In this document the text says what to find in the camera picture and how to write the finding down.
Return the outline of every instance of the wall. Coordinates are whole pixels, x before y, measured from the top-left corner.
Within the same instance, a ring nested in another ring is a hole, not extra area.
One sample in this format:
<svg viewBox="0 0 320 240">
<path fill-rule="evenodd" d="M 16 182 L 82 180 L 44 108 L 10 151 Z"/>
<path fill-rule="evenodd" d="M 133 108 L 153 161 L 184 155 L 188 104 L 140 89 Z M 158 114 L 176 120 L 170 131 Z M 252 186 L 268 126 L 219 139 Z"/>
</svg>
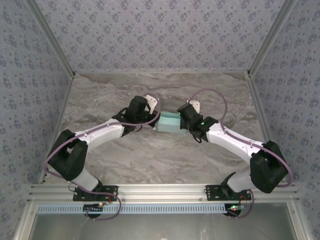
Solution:
<svg viewBox="0 0 320 240">
<path fill-rule="evenodd" d="M 0 1 L 0 239 L 12 239 L 69 79 L 23 0 Z"/>
<path fill-rule="evenodd" d="M 246 70 L 283 0 L 36 0 L 74 71 Z"/>
<path fill-rule="evenodd" d="M 320 239 L 320 2 L 298 1 L 255 82 L 272 135 Z"/>
</svg>

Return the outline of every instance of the marble floor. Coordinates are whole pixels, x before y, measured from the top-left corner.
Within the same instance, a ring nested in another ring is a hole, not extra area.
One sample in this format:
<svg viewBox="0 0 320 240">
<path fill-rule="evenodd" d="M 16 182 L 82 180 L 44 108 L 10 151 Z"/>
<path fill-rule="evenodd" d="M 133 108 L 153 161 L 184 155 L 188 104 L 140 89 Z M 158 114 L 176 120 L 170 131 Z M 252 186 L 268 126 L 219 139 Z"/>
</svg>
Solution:
<svg viewBox="0 0 320 240">
<path fill-rule="evenodd" d="M 225 125 L 249 138 L 263 135 L 242 73 L 77 74 L 73 81 L 62 129 L 81 131 L 107 121 L 146 93 L 161 99 L 161 110 L 176 113 L 201 88 L 215 88 L 227 99 Z M 220 119 L 221 98 L 206 91 L 196 97 L 201 114 Z M 85 167 L 104 184 L 220 183 L 230 173 L 248 165 L 228 150 L 197 143 L 191 134 L 157 132 L 143 127 L 109 141 L 87 154 Z M 47 176 L 46 183 L 61 183 Z"/>
</svg>

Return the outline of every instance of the purple cable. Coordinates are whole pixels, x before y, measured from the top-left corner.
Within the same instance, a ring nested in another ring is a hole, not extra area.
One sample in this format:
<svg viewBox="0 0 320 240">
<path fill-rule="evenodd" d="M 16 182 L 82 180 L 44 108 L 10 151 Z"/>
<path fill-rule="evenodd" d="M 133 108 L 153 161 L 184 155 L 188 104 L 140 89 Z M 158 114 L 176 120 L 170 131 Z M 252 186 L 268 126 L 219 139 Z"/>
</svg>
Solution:
<svg viewBox="0 0 320 240">
<path fill-rule="evenodd" d="M 275 157 L 277 160 L 279 160 L 279 162 L 282 163 L 283 166 L 285 167 L 285 169 L 288 171 L 289 176 L 290 176 L 290 180 L 289 180 L 289 182 L 288 182 L 287 184 L 277 185 L 277 187 L 278 187 L 278 188 L 286 188 L 286 187 L 289 187 L 289 186 L 292 184 L 293 180 L 294 180 L 294 176 L 293 176 L 293 173 L 292 173 L 290 167 L 287 165 L 287 163 L 286 163 L 281 157 L 279 157 L 277 154 L 275 154 L 274 152 L 270 151 L 269 149 L 267 149 L 267 148 L 265 148 L 265 147 L 263 147 L 263 146 L 260 146 L 260 145 L 254 144 L 254 143 L 252 144 L 250 141 L 241 139 L 241 138 L 239 138 L 239 137 L 237 137 L 237 136 L 232 135 L 232 134 L 229 133 L 228 131 L 226 131 L 225 126 L 224 126 L 224 119 L 225 119 L 225 116 L 226 116 L 227 111 L 228 111 L 228 104 L 227 104 L 226 98 L 222 95 L 221 92 L 219 92 L 218 90 L 216 90 L 216 89 L 214 89 L 214 88 L 203 88 L 203 89 L 197 91 L 195 94 L 193 94 L 193 95 L 190 97 L 190 99 L 188 100 L 188 103 L 189 103 L 192 99 L 194 99 L 194 97 L 195 97 L 197 94 L 199 94 L 199 93 L 201 93 L 201 92 L 203 92 L 203 91 L 213 91 L 213 92 L 217 93 L 217 94 L 222 98 L 222 100 L 223 100 L 223 102 L 224 102 L 225 110 L 224 110 L 224 113 L 223 113 L 222 118 L 221 118 L 221 121 L 220 121 L 222 130 L 223 130 L 227 135 L 229 135 L 230 137 L 234 138 L 235 140 L 238 140 L 239 142 L 242 142 L 242 143 L 244 143 L 244 144 L 247 144 L 247 145 L 250 145 L 250 146 L 254 146 L 254 147 L 258 148 L 258 149 L 261 149 L 261 150 L 265 151 L 266 153 L 268 153 L 268 154 L 272 155 L 273 157 Z M 251 193 L 251 195 L 252 195 L 252 205 L 251 205 L 251 208 L 250 208 L 250 210 L 249 210 L 245 215 L 243 215 L 243 216 L 238 216 L 238 217 L 237 217 L 238 219 L 245 218 L 245 217 L 248 216 L 248 215 L 252 212 L 252 210 L 254 209 L 255 198 L 254 198 L 254 194 L 253 194 L 253 192 L 251 191 L 251 189 L 250 189 L 250 193 Z"/>
<path fill-rule="evenodd" d="M 153 94 L 148 93 L 148 95 L 150 95 L 151 97 L 157 99 L 156 96 L 154 96 Z M 158 118 L 159 115 L 160 115 L 161 105 L 160 105 L 160 101 L 159 101 L 159 100 L 157 100 L 157 104 L 158 104 L 158 112 L 157 112 L 156 116 L 155 116 L 152 120 L 150 120 L 150 121 L 147 121 L 147 122 L 144 122 L 144 123 L 128 123 L 128 122 L 111 122 L 111 123 L 106 123 L 106 124 L 102 124 L 102 125 L 94 128 L 94 129 L 91 129 L 90 131 L 87 131 L 86 133 L 82 133 L 82 134 L 79 134 L 79 135 L 77 135 L 77 136 L 74 136 L 74 137 L 70 138 L 69 140 L 65 141 L 65 142 L 62 143 L 60 146 L 58 146 L 58 147 L 46 158 L 46 160 L 44 161 L 44 164 L 43 164 L 43 170 L 44 170 L 46 173 L 48 173 L 48 174 L 51 174 L 51 175 L 56 176 L 56 177 L 58 177 L 58 178 L 64 179 L 64 178 L 63 178 L 62 176 L 60 176 L 59 174 L 56 174 L 55 172 L 49 171 L 49 170 L 47 169 L 47 166 L 48 166 L 49 161 L 50 161 L 50 160 L 52 159 L 52 157 L 53 157 L 54 155 L 56 155 L 57 152 L 59 152 L 64 146 L 68 145 L 69 143 L 71 143 L 72 141 L 74 141 L 74 140 L 76 140 L 76 139 L 79 139 L 79 138 L 83 137 L 85 134 L 92 134 L 92 133 L 94 133 L 94 132 L 96 132 L 96 131 L 98 131 L 98 130 L 100 130 L 100 129 L 108 128 L 108 127 L 113 126 L 113 125 L 125 125 L 125 126 L 133 126 L 133 127 L 147 126 L 148 124 L 151 124 L 152 122 L 154 122 L 155 120 L 157 120 L 157 118 Z M 112 194 L 112 193 L 108 193 L 108 192 L 89 191 L 89 190 L 86 190 L 86 189 L 84 189 L 83 187 L 81 187 L 81 186 L 79 186 L 79 185 L 78 185 L 77 187 L 78 187 L 79 189 L 81 189 L 82 191 L 87 192 L 87 193 L 89 193 L 89 194 L 106 195 L 106 196 L 114 197 L 114 198 L 116 198 L 116 199 L 118 200 L 118 202 L 119 202 L 119 209 L 118 209 L 118 211 L 117 211 L 114 215 L 112 215 L 112 216 L 110 216 L 110 217 L 103 217 L 103 218 L 97 218 L 97 219 L 96 219 L 96 218 L 90 218 L 90 217 L 88 216 L 88 213 L 89 213 L 89 211 L 90 211 L 90 208 L 89 208 L 88 211 L 87 211 L 86 214 L 85 214 L 85 215 L 87 216 L 88 220 L 93 220 L 93 219 L 94 219 L 95 221 L 104 221 L 104 220 L 114 219 L 116 216 L 119 215 L 119 213 L 120 213 L 120 211 L 121 211 L 122 203 L 121 203 L 120 198 L 119 198 L 117 195 Z"/>
</svg>

